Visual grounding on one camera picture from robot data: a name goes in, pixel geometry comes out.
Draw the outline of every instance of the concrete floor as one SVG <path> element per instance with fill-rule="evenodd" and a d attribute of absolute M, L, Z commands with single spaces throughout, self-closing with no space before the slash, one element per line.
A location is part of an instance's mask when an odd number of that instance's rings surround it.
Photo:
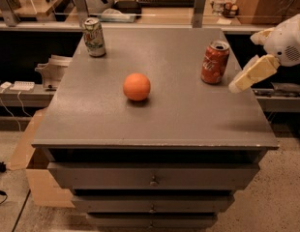
<path fill-rule="evenodd" d="M 0 161 L 7 161 L 22 132 L 0 130 Z M 268 152 L 261 170 L 235 202 L 219 214 L 206 232 L 300 232 L 300 138 L 276 132 L 278 151 Z M 75 209 L 38 207 L 34 204 L 24 170 L 0 173 L 0 189 L 8 199 L 0 205 L 0 231 L 101 231 L 143 232 L 148 229 L 99 229 L 88 224 Z M 151 231 L 200 232 L 198 229 L 152 229 Z"/>

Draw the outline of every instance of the metal bracket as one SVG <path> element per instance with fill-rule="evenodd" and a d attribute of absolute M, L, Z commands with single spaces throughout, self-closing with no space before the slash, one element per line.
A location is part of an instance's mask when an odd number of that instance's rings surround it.
<path fill-rule="evenodd" d="M 89 16 L 88 7 L 85 0 L 74 0 L 78 12 L 79 24 L 82 26 L 83 21 Z"/>
<path fill-rule="evenodd" d="M 20 19 L 15 15 L 7 0 L 0 0 L 0 10 L 7 26 L 17 26 Z"/>
<path fill-rule="evenodd" d="M 192 27 L 193 28 L 201 28 L 202 26 L 202 18 L 204 15 L 206 0 L 195 0 L 195 8 L 192 17 Z"/>

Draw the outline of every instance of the orange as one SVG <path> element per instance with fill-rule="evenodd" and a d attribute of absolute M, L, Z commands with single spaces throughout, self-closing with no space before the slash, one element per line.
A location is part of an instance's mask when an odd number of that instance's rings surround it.
<path fill-rule="evenodd" d="M 150 93 L 150 89 L 150 80 L 142 73 L 129 74 L 123 83 L 123 93 L 132 101 L 145 100 Z"/>

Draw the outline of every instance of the brown box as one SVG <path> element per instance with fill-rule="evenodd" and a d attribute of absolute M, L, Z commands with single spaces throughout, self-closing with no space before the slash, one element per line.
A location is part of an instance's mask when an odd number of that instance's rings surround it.
<path fill-rule="evenodd" d="M 300 0 L 237 0 L 243 24 L 278 24 L 300 14 Z"/>
<path fill-rule="evenodd" d="M 40 149 L 34 149 L 31 145 L 36 129 L 44 118 L 45 111 L 46 108 L 35 113 L 19 139 L 7 167 L 10 170 L 26 168 L 26 177 L 36 205 L 73 208 L 72 193 L 68 189 L 59 187 L 46 169 L 48 159 L 44 152 Z"/>

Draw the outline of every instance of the drawer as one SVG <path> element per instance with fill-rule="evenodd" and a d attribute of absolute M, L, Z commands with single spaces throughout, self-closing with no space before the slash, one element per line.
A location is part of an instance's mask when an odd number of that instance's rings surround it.
<path fill-rule="evenodd" d="M 98 227 L 142 228 L 207 228 L 212 226 L 215 215 L 122 215 L 89 214 L 87 220 Z"/>
<path fill-rule="evenodd" d="M 218 213 L 234 201 L 233 196 L 74 196 L 75 207 L 84 213 Z"/>
<path fill-rule="evenodd" d="M 258 164 L 138 164 L 51 162 L 48 170 L 68 189 L 244 189 Z"/>

